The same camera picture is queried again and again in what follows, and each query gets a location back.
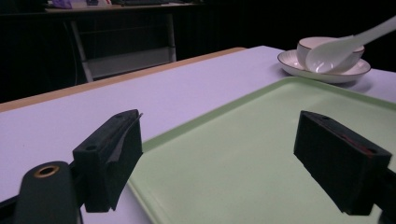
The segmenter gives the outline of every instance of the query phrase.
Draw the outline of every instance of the white plate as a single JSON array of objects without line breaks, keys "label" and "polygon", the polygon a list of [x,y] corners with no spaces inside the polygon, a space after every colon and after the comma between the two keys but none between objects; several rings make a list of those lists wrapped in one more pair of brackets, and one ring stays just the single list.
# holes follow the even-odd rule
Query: white plate
[{"label": "white plate", "polygon": [[360,59],[355,66],[341,74],[313,73],[303,69],[298,63],[295,49],[283,51],[277,55],[277,59],[282,64],[283,70],[293,76],[311,78],[326,83],[343,83],[357,80],[371,70],[370,64]]}]

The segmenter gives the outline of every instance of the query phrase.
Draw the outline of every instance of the ceramic spoon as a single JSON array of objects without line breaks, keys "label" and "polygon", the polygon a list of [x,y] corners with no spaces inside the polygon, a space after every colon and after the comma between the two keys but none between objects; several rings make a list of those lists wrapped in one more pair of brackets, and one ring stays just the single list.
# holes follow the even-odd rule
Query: ceramic spoon
[{"label": "ceramic spoon", "polygon": [[353,50],[396,30],[396,16],[358,35],[339,38],[309,50],[305,64],[314,73],[327,73],[337,67]]}]

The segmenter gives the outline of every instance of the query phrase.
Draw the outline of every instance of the desk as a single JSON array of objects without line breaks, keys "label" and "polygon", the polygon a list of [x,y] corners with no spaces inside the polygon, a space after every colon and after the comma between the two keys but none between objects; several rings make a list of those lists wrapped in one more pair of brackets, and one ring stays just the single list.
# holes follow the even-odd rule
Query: desk
[{"label": "desk", "polygon": [[[67,161],[72,150],[110,116],[143,113],[143,141],[289,77],[281,49],[228,49],[120,77],[0,105],[0,201],[18,194],[25,172],[46,161]],[[396,103],[396,74],[373,69],[342,88]],[[85,223],[149,223],[125,188],[116,212],[87,214]]]}]

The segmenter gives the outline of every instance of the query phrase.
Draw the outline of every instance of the white tabletop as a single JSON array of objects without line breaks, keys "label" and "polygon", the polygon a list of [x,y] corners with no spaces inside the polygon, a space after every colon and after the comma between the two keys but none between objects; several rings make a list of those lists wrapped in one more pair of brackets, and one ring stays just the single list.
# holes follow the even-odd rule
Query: white tabletop
[{"label": "white tabletop", "polygon": [[[281,49],[257,47],[0,113],[0,202],[19,193],[23,175],[48,161],[73,160],[72,150],[114,114],[143,113],[143,141],[281,78]],[[338,86],[396,103],[396,73],[372,69]],[[115,212],[84,222],[149,223],[126,187]]]}]

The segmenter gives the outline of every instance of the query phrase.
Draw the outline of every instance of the light green plastic tray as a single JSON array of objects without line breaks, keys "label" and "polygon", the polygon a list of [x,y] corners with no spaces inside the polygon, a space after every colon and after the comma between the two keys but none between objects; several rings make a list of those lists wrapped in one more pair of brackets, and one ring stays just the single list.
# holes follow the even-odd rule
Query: light green plastic tray
[{"label": "light green plastic tray", "polygon": [[301,110],[396,153],[396,104],[288,77],[145,142],[129,186],[153,223],[377,223],[376,206],[341,213],[294,156]]}]

